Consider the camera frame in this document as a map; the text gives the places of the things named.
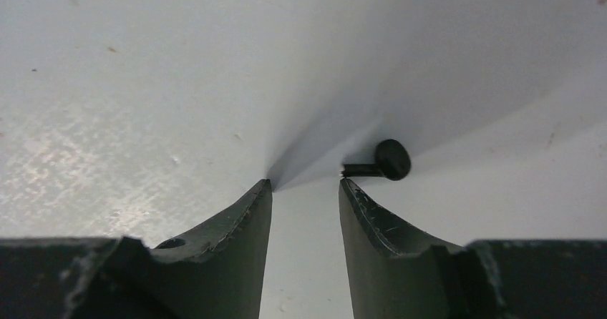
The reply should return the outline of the black earbud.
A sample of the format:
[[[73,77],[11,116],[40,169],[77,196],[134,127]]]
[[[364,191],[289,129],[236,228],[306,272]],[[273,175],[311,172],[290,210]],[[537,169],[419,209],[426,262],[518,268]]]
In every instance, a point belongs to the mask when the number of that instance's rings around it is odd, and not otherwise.
[[[391,181],[404,179],[412,169],[408,151],[395,139],[376,145],[373,164],[344,164],[342,177],[383,177]]]

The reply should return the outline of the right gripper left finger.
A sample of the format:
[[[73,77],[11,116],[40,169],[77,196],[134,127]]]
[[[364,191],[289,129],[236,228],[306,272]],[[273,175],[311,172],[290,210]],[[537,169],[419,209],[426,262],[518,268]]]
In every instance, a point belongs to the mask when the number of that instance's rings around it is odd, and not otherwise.
[[[272,217],[261,180],[157,247],[133,237],[1,241],[3,318],[257,318]]]

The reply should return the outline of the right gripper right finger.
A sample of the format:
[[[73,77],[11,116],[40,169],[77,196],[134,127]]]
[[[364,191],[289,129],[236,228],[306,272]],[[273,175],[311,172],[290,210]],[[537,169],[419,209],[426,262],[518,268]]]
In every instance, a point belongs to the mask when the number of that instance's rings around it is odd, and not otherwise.
[[[604,318],[603,240],[476,240],[415,227],[339,185],[355,318]]]

